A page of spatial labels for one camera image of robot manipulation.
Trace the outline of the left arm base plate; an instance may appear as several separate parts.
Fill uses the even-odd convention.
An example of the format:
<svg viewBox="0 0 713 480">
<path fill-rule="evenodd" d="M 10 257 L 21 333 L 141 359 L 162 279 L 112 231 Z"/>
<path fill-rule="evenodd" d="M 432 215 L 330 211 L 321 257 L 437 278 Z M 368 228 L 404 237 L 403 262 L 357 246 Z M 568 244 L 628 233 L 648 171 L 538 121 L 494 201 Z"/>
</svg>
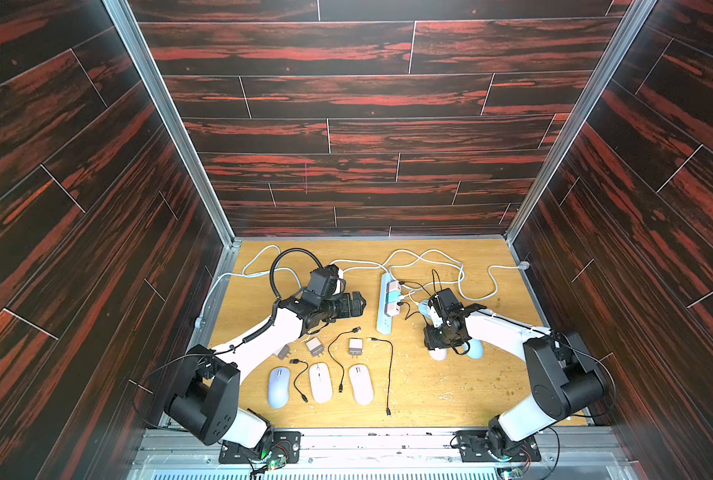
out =
<svg viewBox="0 0 713 480">
<path fill-rule="evenodd" d="M 222 441 L 218 463 L 224 465 L 266 466 L 269 470 L 284 468 L 300 461 L 302 432 L 294 430 L 274 430 L 264 434 L 254 447 L 244 447 L 238 443 Z"/>
</svg>

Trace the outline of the pink mouse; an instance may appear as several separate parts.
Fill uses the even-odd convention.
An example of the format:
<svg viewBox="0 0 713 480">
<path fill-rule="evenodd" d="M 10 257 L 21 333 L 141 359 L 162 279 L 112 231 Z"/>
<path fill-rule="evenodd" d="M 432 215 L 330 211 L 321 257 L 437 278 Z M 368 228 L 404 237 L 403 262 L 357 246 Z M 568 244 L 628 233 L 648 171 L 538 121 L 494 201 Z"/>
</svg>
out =
<svg viewBox="0 0 713 480">
<path fill-rule="evenodd" d="M 314 401 L 319 404 L 324 404 L 332 400 L 334 388 L 332 388 L 332 378 L 330 377 L 330 368 L 324 362 L 318 362 L 310 366 L 310 388 Z"/>
<path fill-rule="evenodd" d="M 448 356 L 448 350 L 446 348 L 432 349 L 428 351 L 430 357 L 436 361 L 446 360 Z"/>
<path fill-rule="evenodd" d="M 354 394 L 356 403 L 362 406 L 369 405 L 374 400 L 374 390 L 367 366 L 356 364 L 350 367 L 348 376 L 350 376 L 352 394 Z"/>
</svg>

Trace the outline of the pink charger adapter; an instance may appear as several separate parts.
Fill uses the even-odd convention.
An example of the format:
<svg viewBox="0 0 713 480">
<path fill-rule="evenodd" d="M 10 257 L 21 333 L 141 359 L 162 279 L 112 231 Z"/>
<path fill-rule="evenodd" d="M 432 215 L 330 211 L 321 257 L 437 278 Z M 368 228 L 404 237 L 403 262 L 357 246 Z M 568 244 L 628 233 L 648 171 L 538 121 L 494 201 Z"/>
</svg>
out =
<svg viewBox="0 0 713 480">
<path fill-rule="evenodd" d="M 279 359 L 279 360 L 284 360 L 288 355 L 290 355 L 290 346 L 284 345 L 282 348 L 278 349 L 274 355 Z"/>
<path fill-rule="evenodd" d="M 318 357 L 322 354 L 322 352 L 324 352 L 324 344 L 322 344 L 318 338 L 312 337 L 306 340 L 304 345 L 312 357 Z"/>
</svg>

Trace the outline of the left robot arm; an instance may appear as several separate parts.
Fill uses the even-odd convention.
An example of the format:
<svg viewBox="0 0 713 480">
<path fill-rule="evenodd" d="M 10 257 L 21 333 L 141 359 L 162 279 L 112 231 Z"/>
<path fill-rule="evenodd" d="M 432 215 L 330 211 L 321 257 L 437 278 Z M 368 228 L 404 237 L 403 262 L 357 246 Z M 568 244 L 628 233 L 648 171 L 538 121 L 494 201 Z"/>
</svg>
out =
<svg viewBox="0 0 713 480">
<path fill-rule="evenodd" d="M 274 428 L 238 406 L 242 381 L 318 325 L 362 316 L 365 308 L 366 300 L 358 292 L 314 303 L 296 296 L 274 302 L 270 318 L 240 339 L 216 350 L 196 345 L 186 352 L 164 395 L 164 413 L 206 446 L 228 442 L 266 452 Z"/>
</svg>

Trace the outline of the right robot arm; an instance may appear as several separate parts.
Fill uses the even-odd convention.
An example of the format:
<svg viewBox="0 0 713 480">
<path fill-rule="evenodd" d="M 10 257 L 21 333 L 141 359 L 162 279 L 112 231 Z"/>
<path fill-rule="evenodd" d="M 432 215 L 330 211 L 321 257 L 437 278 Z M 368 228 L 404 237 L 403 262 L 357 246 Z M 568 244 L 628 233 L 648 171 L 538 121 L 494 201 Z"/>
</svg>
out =
<svg viewBox="0 0 713 480">
<path fill-rule="evenodd" d="M 526 366 L 526 398 L 488 424 L 487 448 L 494 456 L 506 456 L 533 434 L 608 394 L 601 363 L 575 332 L 522 323 L 476 303 L 465 306 L 449 289 L 429 298 L 425 315 L 430 322 L 423 340 L 433 357 L 471 347 L 477 340 L 512 354 Z"/>
</svg>

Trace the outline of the white mouse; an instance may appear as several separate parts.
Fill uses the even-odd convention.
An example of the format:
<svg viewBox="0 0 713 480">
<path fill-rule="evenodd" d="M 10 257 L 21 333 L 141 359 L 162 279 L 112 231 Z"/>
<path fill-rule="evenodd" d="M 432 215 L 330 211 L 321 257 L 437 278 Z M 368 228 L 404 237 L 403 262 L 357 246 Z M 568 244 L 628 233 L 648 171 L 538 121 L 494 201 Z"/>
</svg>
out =
<svg viewBox="0 0 713 480">
<path fill-rule="evenodd" d="M 268 404 L 272 409 L 282 409 L 290 401 L 290 370 L 276 367 L 268 378 Z"/>
</svg>

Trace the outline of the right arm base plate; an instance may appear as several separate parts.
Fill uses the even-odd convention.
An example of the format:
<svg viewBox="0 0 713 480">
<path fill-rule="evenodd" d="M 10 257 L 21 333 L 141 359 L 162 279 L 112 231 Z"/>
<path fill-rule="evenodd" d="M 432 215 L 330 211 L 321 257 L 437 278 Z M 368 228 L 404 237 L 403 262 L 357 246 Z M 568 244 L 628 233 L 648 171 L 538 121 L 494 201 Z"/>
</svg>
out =
<svg viewBox="0 0 713 480">
<path fill-rule="evenodd" d="M 541 453 L 533 436 L 513 441 L 499 430 L 459 430 L 449 442 L 464 463 L 516 462 L 541 460 Z"/>
</svg>

